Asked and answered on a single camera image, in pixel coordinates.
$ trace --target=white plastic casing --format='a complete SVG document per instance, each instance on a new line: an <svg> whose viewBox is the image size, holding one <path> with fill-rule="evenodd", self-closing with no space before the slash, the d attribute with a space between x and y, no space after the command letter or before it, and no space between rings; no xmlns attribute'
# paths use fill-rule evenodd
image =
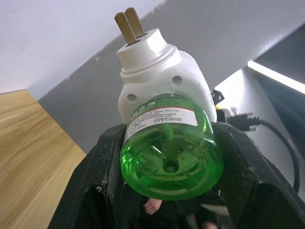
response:
<svg viewBox="0 0 305 229"><path fill-rule="evenodd" d="M195 59L166 43L159 29L147 32L131 45L117 51L122 64L124 86L118 109L124 123L142 104L163 94L181 96L204 109L216 122L216 110L209 87Z"/></svg>

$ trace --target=hand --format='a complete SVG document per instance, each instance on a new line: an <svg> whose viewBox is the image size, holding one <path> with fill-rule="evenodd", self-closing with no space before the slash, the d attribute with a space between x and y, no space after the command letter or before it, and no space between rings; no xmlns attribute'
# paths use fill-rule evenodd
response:
<svg viewBox="0 0 305 229"><path fill-rule="evenodd" d="M202 228L203 229L217 229L217 226L214 223L212 223L212 222L205 222L202 225Z"/></svg>
<svg viewBox="0 0 305 229"><path fill-rule="evenodd" d="M145 212L152 215L161 206L162 200L149 198L148 201L144 204Z"/></svg>

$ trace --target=wooden surface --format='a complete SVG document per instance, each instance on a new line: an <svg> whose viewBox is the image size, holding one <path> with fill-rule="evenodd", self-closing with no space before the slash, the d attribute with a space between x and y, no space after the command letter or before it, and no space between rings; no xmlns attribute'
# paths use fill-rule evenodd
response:
<svg viewBox="0 0 305 229"><path fill-rule="evenodd" d="M0 229L45 229L85 157L25 90L0 94Z"/></svg>

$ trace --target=metal prong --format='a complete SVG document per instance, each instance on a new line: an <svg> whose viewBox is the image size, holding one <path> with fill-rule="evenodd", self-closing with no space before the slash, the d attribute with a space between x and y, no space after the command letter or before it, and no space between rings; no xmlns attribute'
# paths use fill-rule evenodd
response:
<svg viewBox="0 0 305 229"><path fill-rule="evenodd" d="M249 113L246 113L245 115L246 115L247 117L251 117L251 116L254 115L254 113L253 113L253 112L249 112Z"/></svg>
<svg viewBox="0 0 305 229"><path fill-rule="evenodd" d="M249 131L257 131L257 127L252 126L252 127L249 128Z"/></svg>
<svg viewBox="0 0 305 229"><path fill-rule="evenodd" d="M136 37L145 35L145 31L141 25L140 19L135 11L134 7L130 7L125 11L125 15L129 21L130 26Z"/></svg>
<svg viewBox="0 0 305 229"><path fill-rule="evenodd" d="M116 23L118 24L121 33L123 34L123 37L125 38L127 44L132 44L137 42L137 38L133 34L132 29L130 28L130 25L128 21L126 20L125 14L120 12L117 13L116 16L114 17Z"/></svg>

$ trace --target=ventilation hole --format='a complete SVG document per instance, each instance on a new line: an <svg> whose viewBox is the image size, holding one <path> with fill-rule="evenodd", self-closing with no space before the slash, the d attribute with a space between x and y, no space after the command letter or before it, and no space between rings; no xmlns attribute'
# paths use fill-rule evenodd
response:
<svg viewBox="0 0 305 229"><path fill-rule="evenodd" d="M135 102L137 101L137 97L136 97L134 94L129 94L129 95L127 96L127 101L128 101L129 103L135 103Z"/></svg>
<svg viewBox="0 0 305 229"><path fill-rule="evenodd" d="M172 79L173 83L176 85L176 86L179 86L182 84L182 78L180 76L174 76L173 79Z"/></svg>

